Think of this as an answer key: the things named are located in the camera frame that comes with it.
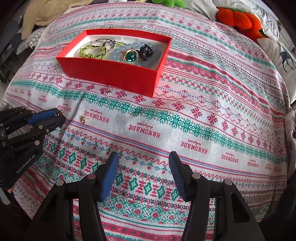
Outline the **grey patterned pillow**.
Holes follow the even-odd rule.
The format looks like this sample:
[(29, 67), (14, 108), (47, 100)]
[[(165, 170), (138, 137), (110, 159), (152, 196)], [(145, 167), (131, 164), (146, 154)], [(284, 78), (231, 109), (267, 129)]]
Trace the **grey patterned pillow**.
[(268, 38), (278, 41), (280, 35), (278, 18), (263, 1), (217, 0), (213, 3), (216, 7), (237, 9), (254, 14), (261, 21), (263, 33)]

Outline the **patterned red green bedspread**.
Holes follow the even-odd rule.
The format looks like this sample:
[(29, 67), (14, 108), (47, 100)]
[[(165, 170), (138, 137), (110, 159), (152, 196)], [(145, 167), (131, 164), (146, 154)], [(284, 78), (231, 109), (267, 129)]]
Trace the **patterned red green bedspread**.
[[(84, 30), (143, 30), (172, 38), (152, 98), (71, 78), (57, 55)], [(168, 156), (212, 181), (230, 179), (255, 218), (278, 204), (287, 185), (280, 74), (254, 42), (199, 13), (135, 2), (93, 4), (60, 16), (4, 93), (3, 107), (58, 108), (67, 121), (15, 184), (34, 216), (53, 184), (120, 157), (110, 196), (99, 204), (108, 240), (179, 240), (190, 205), (178, 195)]]

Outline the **white deer print pillow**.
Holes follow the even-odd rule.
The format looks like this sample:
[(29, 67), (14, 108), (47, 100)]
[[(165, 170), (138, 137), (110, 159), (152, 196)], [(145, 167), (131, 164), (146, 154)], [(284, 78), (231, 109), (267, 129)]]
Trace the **white deer print pillow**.
[(295, 102), (295, 57), (281, 43), (269, 38), (257, 39), (258, 44), (272, 61), (287, 87), (290, 104)]

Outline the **red jewelry box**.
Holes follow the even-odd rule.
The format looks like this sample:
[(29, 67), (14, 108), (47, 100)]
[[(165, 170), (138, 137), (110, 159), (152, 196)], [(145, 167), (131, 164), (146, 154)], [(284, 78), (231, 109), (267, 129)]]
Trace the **red jewelry box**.
[[(98, 60), (74, 57), (74, 53), (89, 41), (114, 38), (130, 42), (149, 42), (158, 45), (161, 55), (151, 68), (120, 63), (108, 59)], [(85, 30), (70, 42), (56, 57), (65, 74), (120, 88), (147, 97), (153, 97), (168, 57), (172, 38), (156, 33), (129, 29)]]

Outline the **small gold stud earring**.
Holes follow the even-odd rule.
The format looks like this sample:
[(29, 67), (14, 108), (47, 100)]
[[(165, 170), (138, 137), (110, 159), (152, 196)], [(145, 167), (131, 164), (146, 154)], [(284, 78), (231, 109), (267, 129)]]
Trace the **small gold stud earring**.
[(80, 118), (80, 122), (81, 122), (81, 123), (85, 123), (85, 122), (86, 122), (86, 117), (85, 117), (85, 116), (82, 116), (82, 117)]

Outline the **grey checked bedsheet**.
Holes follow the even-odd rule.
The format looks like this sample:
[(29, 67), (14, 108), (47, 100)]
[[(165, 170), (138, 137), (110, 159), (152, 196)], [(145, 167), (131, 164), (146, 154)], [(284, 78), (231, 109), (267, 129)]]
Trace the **grey checked bedsheet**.
[(37, 46), (37, 43), (39, 42), (39, 39), (41, 38), (45, 29), (46, 29), (45, 27), (38, 28), (30, 34), (28, 39), (22, 40), (22, 42), (20, 43), (20, 45), (16, 50), (16, 54), (17, 55), (21, 54), (27, 48), (34, 49)]

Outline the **green tree plush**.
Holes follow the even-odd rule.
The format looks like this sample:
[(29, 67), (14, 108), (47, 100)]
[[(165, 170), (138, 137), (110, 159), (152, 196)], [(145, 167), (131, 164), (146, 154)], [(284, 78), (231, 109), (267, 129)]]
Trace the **green tree plush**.
[(170, 8), (174, 8), (175, 6), (178, 8), (185, 8), (186, 3), (184, 0), (152, 0), (155, 4), (161, 4), (163, 6), (167, 6)]

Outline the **dark folding chair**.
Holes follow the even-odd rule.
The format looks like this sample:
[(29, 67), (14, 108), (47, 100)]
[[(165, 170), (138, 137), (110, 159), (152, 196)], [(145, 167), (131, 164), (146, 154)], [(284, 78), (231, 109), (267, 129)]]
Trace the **dark folding chair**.
[(16, 51), (22, 42), (20, 30), (20, 23), (18, 21), (9, 21), (4, 27), (1, 34), (1, 82), (6, 83), (8, 76), (13, 74), (6, 61), (10, 57), (16, 55)]

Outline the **orange pumpkin plush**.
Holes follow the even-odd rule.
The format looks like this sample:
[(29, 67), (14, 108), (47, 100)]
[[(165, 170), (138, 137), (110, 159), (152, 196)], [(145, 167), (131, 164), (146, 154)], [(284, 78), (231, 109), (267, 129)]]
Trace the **orange pumpkin plush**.
[(266, 38), (260, 19), (254, 14), (229, 8), (218, 8), (218, 10), (216, 18), (219, 22), (234, 27), (255, 43), (258, 39)]

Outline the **beige fleece blanket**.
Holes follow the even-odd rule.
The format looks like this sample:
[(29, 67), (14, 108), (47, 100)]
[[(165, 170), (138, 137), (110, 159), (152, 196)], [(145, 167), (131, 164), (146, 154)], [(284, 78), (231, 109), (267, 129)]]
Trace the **beige fleece blanket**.
[(25, 40), (31, 35), (35, 25), (47, 26), (67, 9), (84, 6), (92, 3), (92, 0), (50, 0), (30, 1), (24, 16), (21, 39)]

